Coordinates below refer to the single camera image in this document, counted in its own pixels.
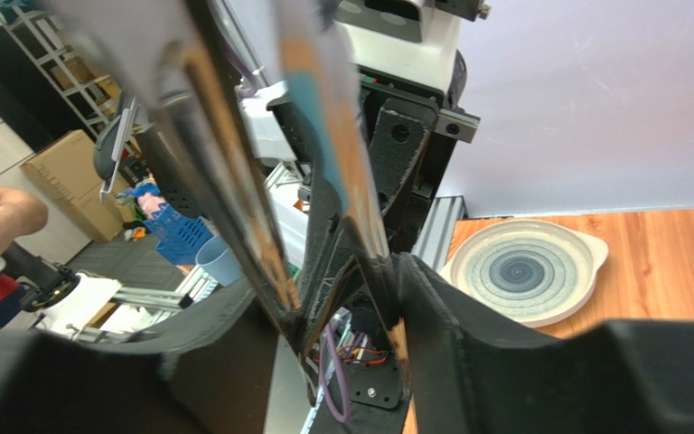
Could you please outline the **white round plate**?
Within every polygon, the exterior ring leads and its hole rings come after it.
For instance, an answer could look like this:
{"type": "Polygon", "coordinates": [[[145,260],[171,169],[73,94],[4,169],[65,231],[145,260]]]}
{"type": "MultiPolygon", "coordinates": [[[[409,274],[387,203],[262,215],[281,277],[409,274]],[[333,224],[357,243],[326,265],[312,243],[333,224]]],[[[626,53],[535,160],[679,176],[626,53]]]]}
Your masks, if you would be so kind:
{"type": "Polygon", "coordinates": [[[575,314],[593,295],[605,241],[551,222],[499,222],[470,236],[441,269],[452,286],[531,328],[575,314]]]}

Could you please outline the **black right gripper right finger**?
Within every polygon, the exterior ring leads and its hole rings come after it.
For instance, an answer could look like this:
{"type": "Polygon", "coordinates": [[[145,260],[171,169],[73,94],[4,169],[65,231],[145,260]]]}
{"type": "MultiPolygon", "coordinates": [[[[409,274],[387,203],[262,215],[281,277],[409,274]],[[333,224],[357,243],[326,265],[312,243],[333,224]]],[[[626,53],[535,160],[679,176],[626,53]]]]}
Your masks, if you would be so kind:
{"type": "Polygon", "coordinates": [[[422,433],[694,433],[694,322],[608,320],[558,339],[396,258],[422,433]]]}

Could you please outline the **metal serving tongs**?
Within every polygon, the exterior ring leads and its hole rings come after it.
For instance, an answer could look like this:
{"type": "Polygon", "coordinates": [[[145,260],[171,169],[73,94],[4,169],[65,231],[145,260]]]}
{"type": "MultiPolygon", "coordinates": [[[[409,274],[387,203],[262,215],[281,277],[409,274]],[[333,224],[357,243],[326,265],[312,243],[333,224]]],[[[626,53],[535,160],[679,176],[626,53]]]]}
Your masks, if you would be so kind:
{"type": "MultiPolygon", "coordinates": [[[[259,304],[295,353],[329,320],[332,288],[300,289],[229,79],[226,42],[207,1],[49,1],[76,47],[129,87],[164,135],[169,165],[232,248],[259,304]]],[[[286,86],[309,129],[315,171],[352,244],[370,298],[410,384],[398,286],[357,124],[356,71],[334,1],[276,1],[286,86]]]]}

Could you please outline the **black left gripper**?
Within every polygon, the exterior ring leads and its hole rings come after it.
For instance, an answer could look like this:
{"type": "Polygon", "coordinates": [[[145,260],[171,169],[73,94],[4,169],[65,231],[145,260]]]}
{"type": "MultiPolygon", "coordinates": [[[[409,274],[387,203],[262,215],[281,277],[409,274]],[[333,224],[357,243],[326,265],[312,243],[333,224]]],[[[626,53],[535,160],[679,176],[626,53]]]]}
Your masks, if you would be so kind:
{"type": "MultiPolygon", "coordinates": [[[[434,195],[458,141],[471,142],[478,117],[456,107],[456,84],[445,93],[389,75],[361,75],[359,120],[368,144],[370,167],[392,252],[409,252],[417,244],[434,195]]],[[[309,349],[325,322],[352,297],[358,284],[349,236],[338,214],[338,198],[314,163],[308,145],[310,128],[283,96],[268,103],[296,162],[311,171],[310,211],[305,232],[305,259],[296,278],[302,302],[295,347],[309,349]]]]}

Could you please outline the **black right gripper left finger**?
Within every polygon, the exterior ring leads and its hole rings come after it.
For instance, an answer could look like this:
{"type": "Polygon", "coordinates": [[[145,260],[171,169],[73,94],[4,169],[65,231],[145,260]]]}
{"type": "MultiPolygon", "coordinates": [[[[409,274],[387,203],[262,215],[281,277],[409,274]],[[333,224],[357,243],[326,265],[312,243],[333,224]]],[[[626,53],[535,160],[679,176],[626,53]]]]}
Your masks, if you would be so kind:
{"type": "Polygon", "coordinates": [[[0,331],[0,433],[260,433],[294,324],[241,279],[123,343],[0,331]]]}

